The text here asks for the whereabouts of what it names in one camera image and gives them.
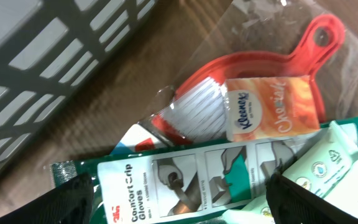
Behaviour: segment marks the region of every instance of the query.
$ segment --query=brown surface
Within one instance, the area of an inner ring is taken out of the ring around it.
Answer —
[[[110,153],[106,146],[115,145],[132,124],[147,115],[145,108],[156,92],[172,83],[230,2],[160,1],[136,36],[1,176],[0,216],[51,189],[49,164]],[[320,2],[358,35],[358,1]],[[219,47],[220,54],[225,52],[224,44]],[[332,79],[336,84],[324,85],[325,79],[319,78],[330,118],[334,117],[339,94],[336,88],[341,86],[339,78]],[[355,115],[358,101],[352,103],[348,114]]]

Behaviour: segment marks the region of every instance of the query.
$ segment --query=handle hole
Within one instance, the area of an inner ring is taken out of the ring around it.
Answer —
[[[320,47],[326,47],[331,43],[331,38],[327,31],[323,28],[318,28],[313,36],[314,42]]]

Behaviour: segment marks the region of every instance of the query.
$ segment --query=round logo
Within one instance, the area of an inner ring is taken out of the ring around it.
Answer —
[[[311,189],[311,182],[309,179],[307,179],[306,177],[299,177],[295,183],[297,183],[298,185],[300,185],[301,187],[303,187],[306,190],[310,190]]]
[[[272,212],[270,211],[269,207],[262,208],[262,210],[260,211],[260,214],[263,216],[266,216],[266,217],[273,218]]]
[[[316,162],[311,166],[311,171],[316,177],[322,178],[327,175],[327,166],[322,162]]]
[[[233,134],[247,134],[258,128],[262,121],[262,105],[256,95],[247,90],[234,90],[227,93]]]

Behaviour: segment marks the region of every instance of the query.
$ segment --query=gray plastic basket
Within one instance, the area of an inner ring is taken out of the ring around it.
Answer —
[[[0,0],[0,170],[155,0]]]

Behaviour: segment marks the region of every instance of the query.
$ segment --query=orange tissue packet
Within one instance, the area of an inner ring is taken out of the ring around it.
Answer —
[[[296,136],[319,129],[309,76],[228,79],[222,94],[230,141]]]

